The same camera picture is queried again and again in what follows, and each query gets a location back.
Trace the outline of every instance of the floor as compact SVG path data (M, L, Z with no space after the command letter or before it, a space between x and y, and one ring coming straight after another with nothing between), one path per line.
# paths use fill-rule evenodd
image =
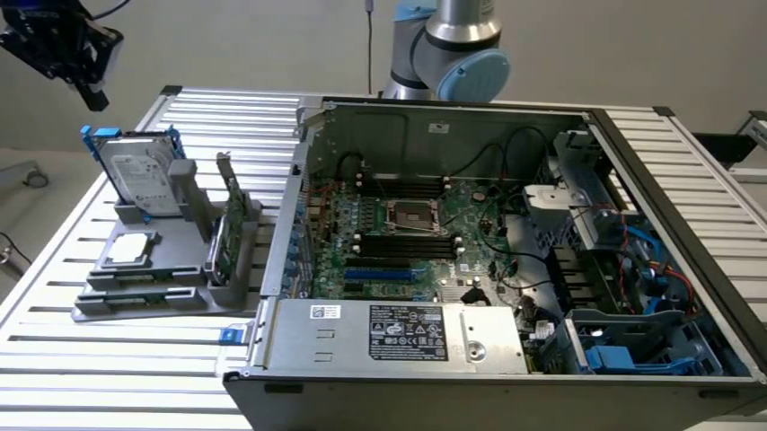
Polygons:
M21 183L0 189L0 231L35 259L96 180L100 166L84 152L0 149L0 169L27 160L37 161L49 184L44 189ZM0 301L15 285L16 281L0 273Z

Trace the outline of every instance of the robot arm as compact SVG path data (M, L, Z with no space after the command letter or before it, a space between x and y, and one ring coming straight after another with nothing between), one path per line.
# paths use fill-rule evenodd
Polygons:
M61 78L91 110L104 110L109 101L100 88L123 34L95 23L79 0L0 0L0 8L0 47L45 77Z
M511 63L498 49L502 23L492 0L420 0L395 9L395 54L386 99L491 101Z

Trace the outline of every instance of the power supply label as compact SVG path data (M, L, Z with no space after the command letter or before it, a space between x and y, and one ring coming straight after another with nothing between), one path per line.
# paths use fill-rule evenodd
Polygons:
M371 305L371 344L376 361L447 361L442 307Z

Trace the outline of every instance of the white wall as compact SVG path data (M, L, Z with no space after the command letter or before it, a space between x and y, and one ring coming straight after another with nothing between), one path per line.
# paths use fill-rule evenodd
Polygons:
M91 0L99 11L117 0ZM135 0L103 24L125 44L87 111L0 52L0 146L77 150L85 123L131 128L164 84L363 92L363 0ZM376 1L374 83L388 77L395 0ZM767 109L764 0L496 0L514 76L503 99L668 105L696 130Z

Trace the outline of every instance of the motherboard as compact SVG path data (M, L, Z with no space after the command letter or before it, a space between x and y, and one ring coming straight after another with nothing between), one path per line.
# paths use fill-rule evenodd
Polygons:
M328 182L311 193L316 241L312 297L462 302L511 265L502 189L475 182Z

